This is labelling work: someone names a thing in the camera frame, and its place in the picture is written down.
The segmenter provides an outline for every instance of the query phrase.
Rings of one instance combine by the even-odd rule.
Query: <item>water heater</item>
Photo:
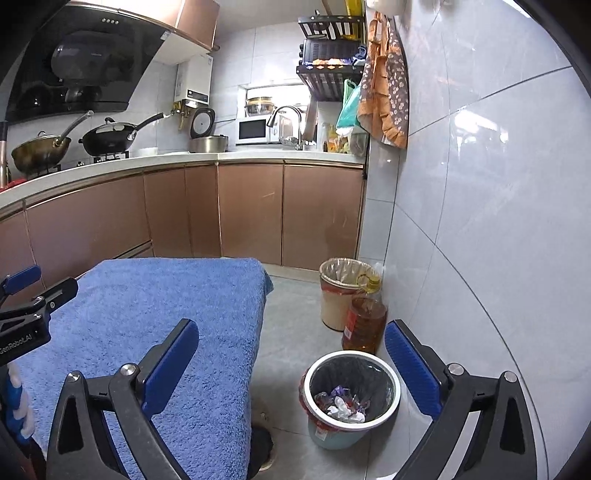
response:
[[[178,65],[174,101],[197,108],[209,104],[209,89],[212,82],[213,58],[209,55],[195,55]]]

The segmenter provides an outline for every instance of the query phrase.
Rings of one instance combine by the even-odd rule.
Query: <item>kitchen cabinet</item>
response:
[[[27,220],[46,285],[150,241],[141,175],[41,202],[27,209]]]
[[[154,255],[192,258],[184,168],[147,174],[144,187]]]
[[[0,222],[0,280],[32,266],[33,252],[27,236],[27,223],[24,212],[19,212]],[[4,306],[25,303],[43,291],[41,281],[10,296]]]
[[[329,258],[355,258],[362,192],[358,169],[286,166],[283,266],[318,270]]]
[[[222,255],[281,265],[283,165],[220,165]]]
[[[187,168],[185,180],[193,256],[221,257],[217,167],[209,165]]]
[[[140,15],[167,25],[209,51],[213,48],[220,6],[213,0],[74,0]]]

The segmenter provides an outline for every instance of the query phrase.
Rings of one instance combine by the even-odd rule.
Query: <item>white countertop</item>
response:
[[[0,193],[0,210],[32,195],[109,173],[175,164],[199,164],[211,163],[212,161],[224,163],[236,160],[283,160],[286,163],[326,162],[327,164],[351,164],[357,166],[362,165],[365,161],[362,157],[355,157],[354,155],[296,150],[248,150],[220,154],[173,153],[153,157],[125,158],[70,168],[29,180]]]

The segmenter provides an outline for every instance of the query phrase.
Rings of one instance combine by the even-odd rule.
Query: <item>shelf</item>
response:
[[[316,15],[300,17],[298,24],[306,38],[361,40],[365,43],[365,17]]]
[[[345,80],[361,82],[363,67],[353,65],[300,65],[297,74],[318,102],[342,102]]]

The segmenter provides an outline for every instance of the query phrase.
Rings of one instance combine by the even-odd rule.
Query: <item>window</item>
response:
[[[269,87],[256,87],[245,89],[246,95],[244,101],[241,100],[239,95],[239,113],[238,116],[245,116],[244,105],[247,100],[255,97],[271,97],[275,106],[282,105],[293,105],[298,107],[302,111],[302,125],[304,128],[306,124],[306,112],[310,106],[310,91],[306,85],[301,83],[295,85],[273,85]],[[297,115],[291,109],[285,109],[281,112],[293,121],[294,127],[297,125]]]

